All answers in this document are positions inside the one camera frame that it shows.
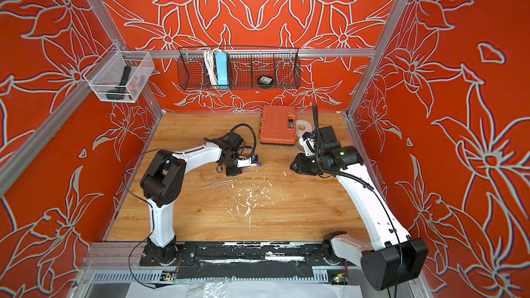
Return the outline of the clear acrylic box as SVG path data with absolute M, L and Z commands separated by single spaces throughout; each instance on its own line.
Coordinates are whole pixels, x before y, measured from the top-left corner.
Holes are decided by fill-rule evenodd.
M 125 66 L 131 67 L 124 100 L 111 101 L 106 93 L 118 86 Z M 135 103 L 155 69 L 150 52 L 121 50 L 109 46 L 83 74 L 92 92 L 102 102 Z

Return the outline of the orange tool case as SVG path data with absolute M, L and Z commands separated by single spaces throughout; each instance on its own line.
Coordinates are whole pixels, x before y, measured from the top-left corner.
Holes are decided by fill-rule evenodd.
M 295 108 L 265 105 L 262 109 L 259 141 L 262 144 L 294 146 L 296 141 Z

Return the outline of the dark green tool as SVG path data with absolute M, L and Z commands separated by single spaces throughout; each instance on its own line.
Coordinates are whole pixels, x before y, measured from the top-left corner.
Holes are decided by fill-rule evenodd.
M 106 98 L 111 101 L 124 100 L 126 96 L 126 85 L 131 74 L 131 67 L 125 66 L 118 86 L 106 93 Z

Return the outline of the clear tape roll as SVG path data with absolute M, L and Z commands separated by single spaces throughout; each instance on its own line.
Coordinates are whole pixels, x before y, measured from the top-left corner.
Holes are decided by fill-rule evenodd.
M 301 144 L 299 141 L 296 142 L 295 147 L 296 147 L 296 149 L 298 149 L 300 152 L 304 152 L 304 147 L 302 146 L 302 144 Z

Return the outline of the white tape roll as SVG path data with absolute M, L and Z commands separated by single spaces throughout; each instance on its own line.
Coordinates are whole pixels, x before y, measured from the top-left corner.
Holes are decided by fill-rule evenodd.
M 310 122 L 298 119 L 295 121 L 295 133 L 297 137 L 302 137 L 306 132 L 312 133 L 313 126 Z

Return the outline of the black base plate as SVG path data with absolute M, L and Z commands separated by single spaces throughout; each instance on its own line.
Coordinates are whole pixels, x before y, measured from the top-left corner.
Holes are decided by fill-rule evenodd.
M 187 242 L 161 261 L 147 248 L 142 268 L 161 268 L 175 280 L 280 280 L 340 282 L 352 263 L 331 256 L 322 242 Z

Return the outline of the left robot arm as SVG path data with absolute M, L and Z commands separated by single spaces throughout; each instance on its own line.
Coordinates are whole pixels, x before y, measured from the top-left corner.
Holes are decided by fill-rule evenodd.
M 186 174 L 207 164 L 217 164 L 228 177 L 241 175 L 245 168 L 259 165 L 257 144 L 254 129 L 248 124 L 237 124 L 220 138 L 206 138 L 196 148 L 179 152 L 155 150 L 140 181 L 143 196 L 138 197 L 150 211 L 150 233 L 140 257 L 141 267 L 178 268 L 193 264 L 197 245 L 179 244 L 173 227 L 175 201 Z

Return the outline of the small black device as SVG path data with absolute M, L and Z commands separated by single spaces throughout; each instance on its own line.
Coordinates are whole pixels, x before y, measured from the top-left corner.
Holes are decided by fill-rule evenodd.
M 270 88 L 274 85 L 275 80 L 273 77 L 270 77 L 268 75 L 262 75 L 258 78 L 258 86 L 260 88 Z

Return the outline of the light blue box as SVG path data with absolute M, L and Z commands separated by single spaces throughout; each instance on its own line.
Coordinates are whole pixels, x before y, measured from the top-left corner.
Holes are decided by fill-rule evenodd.
M 229 87 L 229 74 L 228 67 L 229 61 L 226 53 L 218 52 L 215 54 L 215 62 L 218 76 L 218 86 L 221 89 L 227 89 Z

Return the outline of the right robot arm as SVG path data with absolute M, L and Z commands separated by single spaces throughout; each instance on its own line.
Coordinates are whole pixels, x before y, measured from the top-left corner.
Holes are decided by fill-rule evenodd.
M 303 152 L 290 169 L 299 175 L 336 178 L 354 203 L 369 235 L 362 244 L 343 230 L 324 236 L 322 252 L 329 264 L 353 264 L 361 268 L 373 289 L 397 297 L 400 284 L 419 277 L 429 249 L 411 236 L 396 219 L 373 185 L 364 160 L 354 146 L 342 146 L 334 129 L 320 127 L 317 105 L 312 109 L 313 132 L 300 138 Z

